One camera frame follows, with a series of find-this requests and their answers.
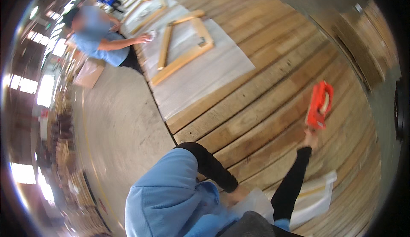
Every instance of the red tape dispenser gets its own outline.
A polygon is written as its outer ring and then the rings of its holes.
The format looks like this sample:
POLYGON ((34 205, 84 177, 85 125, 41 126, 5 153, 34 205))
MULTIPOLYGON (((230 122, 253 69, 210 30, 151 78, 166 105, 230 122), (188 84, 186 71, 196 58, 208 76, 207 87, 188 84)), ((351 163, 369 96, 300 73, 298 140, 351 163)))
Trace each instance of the red tape dispenser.
POLYGON ((306 125, 314 130, 326 128, 325 117, 332 108, 333 87, 322 80, 313 87, 306 125))

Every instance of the black sleeve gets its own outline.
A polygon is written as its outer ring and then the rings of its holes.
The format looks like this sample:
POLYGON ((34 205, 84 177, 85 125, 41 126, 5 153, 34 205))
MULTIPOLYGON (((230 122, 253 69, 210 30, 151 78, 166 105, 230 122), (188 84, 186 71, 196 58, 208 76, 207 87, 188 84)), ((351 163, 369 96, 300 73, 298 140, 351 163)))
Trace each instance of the black sleeve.
POLYGON ((186 142, 177 145, 175 148, 190 151, 198 162, 198 172, 215 181, 225 192, 233 192, 238 187, 236 178, 223 168, 222 164, 202 145, 195 142, 186 142))
POLYGON ((312 148, 300 148, 297 150, 297 154, 292 168, 290 168, 271 199, 271 204, 274 208, 274 220, 290 220, 296 199, 302 188, 306 167, 308 166, 310 156, 312 155, 312 148))

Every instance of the person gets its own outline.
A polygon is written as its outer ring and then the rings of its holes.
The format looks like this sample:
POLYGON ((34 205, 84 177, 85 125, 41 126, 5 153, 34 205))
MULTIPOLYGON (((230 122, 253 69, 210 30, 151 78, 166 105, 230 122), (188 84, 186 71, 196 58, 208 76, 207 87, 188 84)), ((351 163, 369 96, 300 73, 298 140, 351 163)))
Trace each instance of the person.
POLYGON ((128 237, 287 237, 294 204, 302 187, 312 150, 318 138, 305 131, 297 157, 276 190, 271 205, 274 225, 253 211, 241 218, 219 202, 216 186, 198 183, 197 173, 216 182, 233 202, 248 190, 198 143, 182 143, 162 157, 130 189, 126 200, 125 227, 128 237))
POLYGON ((118 7, 121 5, 121 2, 119 0, 97 0, 103 4, 107 4, 110 7, 112 7, 114 10, 120 12, 121 14, 124 13, 124 11, 118 9, 118 7))
POLYGON ((142 74, 135 51, 130 46, 149 41, 150 35, 125 39, 118 33, 120 21, 93 6, 74 7, 63 15, 63 22, 72 29, 72 38, 83 53, 115 67, 131 67, 142 74))

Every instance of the concrete floor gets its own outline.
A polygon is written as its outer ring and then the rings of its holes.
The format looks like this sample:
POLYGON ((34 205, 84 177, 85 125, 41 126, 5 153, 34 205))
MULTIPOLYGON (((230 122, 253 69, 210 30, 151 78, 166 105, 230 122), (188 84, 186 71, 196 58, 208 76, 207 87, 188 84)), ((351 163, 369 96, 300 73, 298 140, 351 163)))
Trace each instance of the concrete floor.
MULTIPOLYGON (((333 15, 329 12, 345 13, 359 4, 362 8, 367 5, 367 0, 281 0, 292 6, 294 9, 304 14, 308 19, 313 19, 317 23, 329 23, 333 15)), ((394 128, 394 91, 396 81, 400 77, 399 66, 390 69, 386 76, 386 81, 368 94, 373 117, 376 123, 381 146, 381 190, 379 198, 380 209, 387 197, 391 183, 395 177, 400 154, 400 144, 396 140, 394 128)))
POLYGON ((174 142, 144 78, 106 66, 93 89, 75 88, 77 166, 115 236, 126 236, 125 201, 135 183, 174 142))

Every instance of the cardboard box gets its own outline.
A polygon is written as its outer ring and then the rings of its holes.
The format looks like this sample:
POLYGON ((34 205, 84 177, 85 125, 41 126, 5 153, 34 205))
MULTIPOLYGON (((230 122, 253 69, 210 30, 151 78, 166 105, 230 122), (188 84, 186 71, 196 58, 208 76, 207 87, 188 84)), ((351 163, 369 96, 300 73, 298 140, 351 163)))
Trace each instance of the cardboard box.
POLYGON ((104 66, 104 60, 87 58, 78 75, 74 78, 73 84, 92 89, 104 70, 104 66))

